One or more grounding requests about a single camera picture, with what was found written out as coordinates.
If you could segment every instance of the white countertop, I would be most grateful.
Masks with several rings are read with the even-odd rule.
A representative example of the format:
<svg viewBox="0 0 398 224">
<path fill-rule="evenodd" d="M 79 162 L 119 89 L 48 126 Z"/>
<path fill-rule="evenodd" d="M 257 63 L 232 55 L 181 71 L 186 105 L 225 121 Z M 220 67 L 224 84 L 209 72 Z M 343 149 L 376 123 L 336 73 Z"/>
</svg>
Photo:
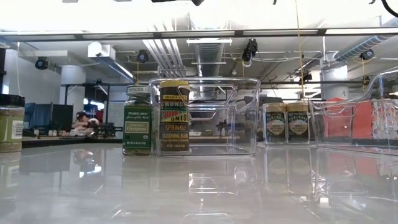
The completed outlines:
<svg viewBox="0 0 398 224">
<path fill-rule="evenodd" d="M 0 224 L 398 223 L 398 156 L 123 157 L 119 144 L 77 144 L 0 154 L 0 167 Z"/>
</svg>

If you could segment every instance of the seasoning blend jar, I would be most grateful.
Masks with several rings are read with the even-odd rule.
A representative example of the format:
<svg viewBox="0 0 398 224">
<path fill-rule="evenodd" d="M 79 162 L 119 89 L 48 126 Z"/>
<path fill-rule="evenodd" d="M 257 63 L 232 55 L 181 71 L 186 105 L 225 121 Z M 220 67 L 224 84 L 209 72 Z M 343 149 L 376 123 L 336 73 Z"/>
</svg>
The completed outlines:
<svg viewBox="0 0 398 224">
<path fill-rule="evenodd" d="M 124 103 L 123 154 L 149 155 L 151 152 L 152 110 L 150 88 L 144 85 L 127 87 Z"/>
<path fill-rule="evenodd" d="M 266 144 L 286 143 L 285 104 L 266 103 L 262 106 L 262 111 Z"/>
<path fill-rule="evenodd" d="M 160 153 L 189 152 L 188 82 L 167 80 L 160 83 Z"/>
<path fill-rule="evenodd" d="M 0 94 L 0 152 L 20 152 L 24 129 L 25 98 Z"/>
<path fill-rule="evenodd" d="M 310 131 L 308 128 L 308 103 L 296 102 L 286 105 L 287 125 L 289 127 L 289 143 L 308 144 Z"/>
</svg>

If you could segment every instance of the spice jar lid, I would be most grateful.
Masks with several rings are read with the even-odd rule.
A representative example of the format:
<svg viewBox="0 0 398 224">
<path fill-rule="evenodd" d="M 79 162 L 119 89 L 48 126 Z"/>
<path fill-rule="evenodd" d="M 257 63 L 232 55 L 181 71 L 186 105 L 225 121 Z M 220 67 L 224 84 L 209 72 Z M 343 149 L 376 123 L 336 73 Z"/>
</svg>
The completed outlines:
<svg viewBox="0 0 398 224">
<path fill-rule="evenodd" d="M 264 103 L 262 107 L 285 107 L 284 103 Z"/>
<path fill-rule="evenodd" d="M 185 80 L 166 80 L 162 81 L 159 85 L 159 88 L 166 88 L 166 87 L 178 87 L 183 86 L 182 88 L 190 89 L 189 82 Z"/>
<path fill-rule="evenodd" d="M 308 103 L 307 102 L 289 103 L 289 104 L 286 105 L 286 110 L 288 112 L 308 111 Z"/>
<path fill-rule="evenodd" d="M 264 111 L 269 111 L 269 112 L 285 111 L 285 104 L 284 103 L 264 103 L 262 105 L 262 109 Z"/>
<path fill-rule="evenodd" d="M 150 93 L 149 86 L 144 85 L 131 85 L 127 86 L 127 95 L 135 94 L 135 93 Z"/>
<path fill-rule="evenodd" d="M 25 107 L 25 97 L 19 95 L 0 94 L 0 106 Z"/>
</svg>

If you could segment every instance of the clear plastic bin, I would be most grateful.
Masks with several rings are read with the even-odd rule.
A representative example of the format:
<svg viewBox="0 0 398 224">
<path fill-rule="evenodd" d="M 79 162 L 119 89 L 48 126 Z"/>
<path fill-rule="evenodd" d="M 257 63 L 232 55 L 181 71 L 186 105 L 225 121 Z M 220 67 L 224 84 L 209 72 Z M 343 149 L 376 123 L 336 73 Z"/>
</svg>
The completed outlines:
<svg viewBox="0 0 398 224">
<path fill-rule="evenodd" d="M 377 75 L 363 95 L 348 100 L 310 101 L 317 145 L 398 147 L 397 78 L 397 72 Z"/>
<path fill-rule="evenodd" d="M 156 154 L 241 155 L 256 152 L 259 80 L 160 78 L 150 80 L 149 85 L 152 88 Z M 178 104 L 181 104 L 180 108 L 169 107 Z M 181 121 L 179 116 L 185 113 L 188 120 L 182 118 Z M 188 145 L 184 139 L 187 129 Z"/>
</svg>

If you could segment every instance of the plastic bin handle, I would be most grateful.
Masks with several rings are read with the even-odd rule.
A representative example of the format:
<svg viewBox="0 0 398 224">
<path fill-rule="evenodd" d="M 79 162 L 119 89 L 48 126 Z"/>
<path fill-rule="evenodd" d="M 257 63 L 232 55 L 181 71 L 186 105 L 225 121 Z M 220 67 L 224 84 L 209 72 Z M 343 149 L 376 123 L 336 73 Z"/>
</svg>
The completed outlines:
<svg viewBox="0 0 398 224">
<path fill-rule="evenodd" d="M 338 112 L 329 112 L 327 109 L 328 108 L 333 108 L 333 107 L 337 107 L 337 106 L 331 106 L 331 107 L 326 107 L 325 108 L 325 110 L 324 110 L 324 112 L 325 112 L 325 114 L 328 116 L 328 117 L 330 117 L 330 118 L 352 118 L 354 115 L 355 115 L 355 113 L 356 113 L 356 106 L 355 105 L 352 105 L 352 106 L 342 106 L 343 108 L 341 109 L 341 110 L 339 110 Z M 336 115 L 339 115 L 339 114 L 341 114 L 342 112 L 344 112 L 345 110 L 347 110 L 347 107 L 348 108 L 353 108 L 353 111 L 351 112 L 351 115 L 347 115 L 347 116 L 345 116 L 345 115 L 341 115 L 341 116 L 336 116 Z"/>
<path fill-rule="evenodd" d="M 231 88 L 232 92 L 229 94 L 229 96 L 227 95 L 227 99 L 225 101 L 225 103 L 223 104 L 194 104 L 194 105 L 190 105 L 189 104 L 189 99 L 185 100 L 180 89 L 181 88 L 187 88 L 187 87 L 228 87 Z M 234 85 L 219 85 L 219 84 L 188 84 L 188 85 L 179 85 L 177 88 L 178 94 L 181 96 L 181 99 L 183 101 L 183 103 L 185 104 L 185 106 L 187 107 L 209 107 L 209 106 L 226 106 L 229 104 L 229 102 L 232 99 L 232 96 L 235 94 L 236 88 Z"/>
<path fill-rule="evenodd" d="M 213 113 L 213 115 L 212 115 L 210 118 L 194 118 L 194 117 L 192 117 L 191 112 Z M 205 111 L 203 111 L 203 110 L 190 110 L 190 111 L 189 111 L 189 117 L 190 117 L 191 121 L 209 121 L 209 120 L 213 119 L 214 116 L 216 116 L 216 113 L 217 113 L 217 110 L 216 110 L 216 109 L 213 109 L 213 110 L 205 110 Z"/>
</svg>

